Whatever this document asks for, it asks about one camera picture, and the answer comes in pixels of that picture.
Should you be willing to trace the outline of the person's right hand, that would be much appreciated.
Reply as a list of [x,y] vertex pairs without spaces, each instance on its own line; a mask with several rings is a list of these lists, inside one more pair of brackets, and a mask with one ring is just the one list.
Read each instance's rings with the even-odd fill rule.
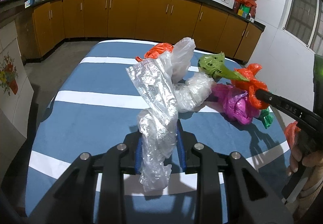
[[314,168],[312,176],[322,179],[322,151],[315,151],[305,155],[299,145],[295,145],[291,150],[290,165],[288,166],[288,176],[299,169],[299,162],[305,167]]

